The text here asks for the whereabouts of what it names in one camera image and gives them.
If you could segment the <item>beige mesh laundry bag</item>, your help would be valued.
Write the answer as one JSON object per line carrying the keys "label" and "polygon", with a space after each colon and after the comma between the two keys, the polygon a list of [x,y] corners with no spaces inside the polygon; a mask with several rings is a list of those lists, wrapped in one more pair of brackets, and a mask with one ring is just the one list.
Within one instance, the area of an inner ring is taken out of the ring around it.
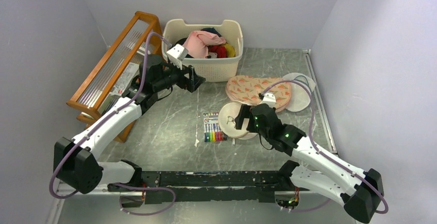
{"label": "beige mesh laundry bag", "polygon": [[244,120],[241,129],[236,128],[236,117],[239,114],[241,102],[232,101],[226,103],[218,113],[218,125],[220,129],[231,139],[249,140],[257,136],[246,130],[248,120]]}

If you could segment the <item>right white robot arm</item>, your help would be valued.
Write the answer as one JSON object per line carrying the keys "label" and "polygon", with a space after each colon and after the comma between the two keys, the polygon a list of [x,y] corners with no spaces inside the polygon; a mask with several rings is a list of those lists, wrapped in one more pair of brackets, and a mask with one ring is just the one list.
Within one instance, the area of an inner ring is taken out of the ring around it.
{"label": "right white robot arm", "polygon": [[296,186],[316,192],[338,203],[361,223],[369,223],[376,213],[389,211],[378,171],[343,161],[317,144],[311,133],[282,123],[274,108],[242,104],[234,122],[238,130],[247,122],[248,132],[258,134],[272,149],[293,158],[287,171],[278,176],[282,189]]}

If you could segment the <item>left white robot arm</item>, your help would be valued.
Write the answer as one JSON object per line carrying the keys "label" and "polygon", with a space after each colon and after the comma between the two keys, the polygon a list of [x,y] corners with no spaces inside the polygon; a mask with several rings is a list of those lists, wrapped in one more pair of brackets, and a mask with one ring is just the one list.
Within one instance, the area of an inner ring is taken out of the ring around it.
{"label": "left white robot arm", "polygon": [[128,125],[160,100],[159,92],[172,90],[176,85],[193,93],[206,81],[193,66],[178,68],[155,54],[147,55],[139,69],[139,75],[109,111],[72,139],[62,137],[55,143],[53,175],[49,182],[49,191],[54,197],[61,198],[54,191],[55,179],[82,194],[100,184],[138,190],[143,184],[141,167],[127,160],[103,163],[98,162],[98,158]]}

